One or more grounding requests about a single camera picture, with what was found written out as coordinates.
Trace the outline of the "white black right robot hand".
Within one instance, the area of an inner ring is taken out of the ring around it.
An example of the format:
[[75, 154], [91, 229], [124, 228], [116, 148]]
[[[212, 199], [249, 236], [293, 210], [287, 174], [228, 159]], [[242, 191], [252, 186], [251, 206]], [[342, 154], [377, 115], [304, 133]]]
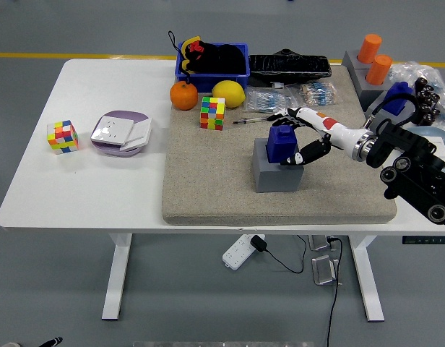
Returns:
[[327, 155], [332, 147], [344, 150], [346, 155], [358, 162], [365, 160], [365, 146], [373, 134], [365, 128], [349, 129], [337, 120], [307, 107], [284, 108], [267, 117], [274, 126], [290, 125], [296, 129], [309, 127], [321, 138], [309, 143], [281, 161], [283, 166], [303, 166]]

